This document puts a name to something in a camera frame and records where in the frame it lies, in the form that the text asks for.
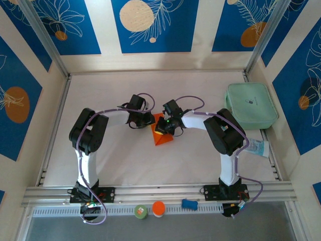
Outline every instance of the purple cable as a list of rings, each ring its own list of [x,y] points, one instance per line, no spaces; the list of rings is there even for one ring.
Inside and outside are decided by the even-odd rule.
[[[180,98],[177,98],[175,101],[178,101],[179,99],[183,99],[183,98],[187,98],[187,97],[199,99],[199,100],[203,103],[200,107],[197,107],[197,108],[195,108],[194,110],[200,109],[200,108],[202,108],[202,107],[205,105],[205,102],[204,102],[201,98],[199,98],[199,97],[197,97],[197,96],[193,96],[193,95],[185,95],[185,96],[182,96],[182,97],[180,97]]]
[[[237,163],[238,163],[238,159],[239,159],[238,156],[239,156],[239,154],[240,154],[244,149],[246,149],[246,148],[249,146],[249,144],[250,144],[249,139],[246,137],[246,135],[245,135],[239,128],[237,128],[237,126],[235,126],[235,125],[234,125],[233,123],[231,123],[229,120],[227,120],[226,118],[224,118],[224,117],[222,117],[222,116],[220,116],[220,115],[218,115],[218,114],[215,114],[215,113],[205,113],[205,112],[194,112],[194,114],[216,116],[216,117],[220,118],[221,120],[225,121],[225,122],[226,122],[227,124],[229,124],[231,127],[233,127],[233,128],[234,128],[239,134],[241,134],[241,136],[245,139],[246,144],[245,144],[241,149],[239,149],[239,150],[236,152],[236,154],[235,154],[235,172],[237,173],[237,175],[238,175],[239,178],[244,179],[244,180],[247,180],[247,181],[251,181],[251,182],[256,182],[256,183],[258,183],[258,184],[261,185],[261,189],[260,189],[260,191],[258,192],[258,194],[257,194],[255,197],[253,197],[252,200],[249,202],[249,204],[250,204],[250,203],[253,203],[253,202],[259,197],[259,195],[261,195],[261,193],[262,193],[262,191],[263,191],[263,183],[260,182],[260,181],[258,181],[258,180],[254,180],[254,179],[247,178],[247,177],[242,177],[242,176],[239,175],[238,170],[237,170],[237,166],[238,166]]]
[[[133,111],[133,112],[139,112],[139,113],[146,113],[146,112],[150,112],[151,110],[154,109],[155,107],[155,100],[154,98],[150,95],[150,94],[147,94],[147,93],[140,93],[138,95],[148,95],[152,100],[153,100],[153,106],[151,109],[148,109],[148,110],[135,110],[135,109],[125,109],[125,108],[120,108],[120,109],[107,109],[107,110],[103,110],[103,111],[99,111],[97,113],[95,113],[86,123],[86,125],[84,126],[84,128],[82,129],[79,137],[78,137],[78,140],[77,140],[77,143],[76,143],[76,150],[78,151],[79,153],[79,166],[78,166],[78,169],[79,169],[79,174],[81,176],[81,179],[82,181],[85,183],[87,189],[91,192],[91,194],[97,199],[97,201],[102,205],[102,207],[105,209],[105,216],[104,216],[104,219],[100,222],[88,222],[86,219],[85,219],[85,213],[83,213],[83,215],[81,216],[81,218],[83,219],[84,223],[87,223],[87,224],[91,224],[91,225],[99,225],[99,224],[102,224],[103,222],[105,222],[106,218],[107,218],[107,208],[105,206],[105,204],[102,202],[102,200],[94,193],[93,190],[91,190],[91,188],[89,187],[89,184],[87,183],[85,177],[84,177],[84,173],[82,172],[82,152],[79,150],[79,142],[83,136],[83,134],[85,133],[87,127],[89,126],[89,124],[91,123],[91,121],[96,117],[98,116],[99,114],[103,114],[103,113],[108,113],[108,112],[112,112],[112,111]]]

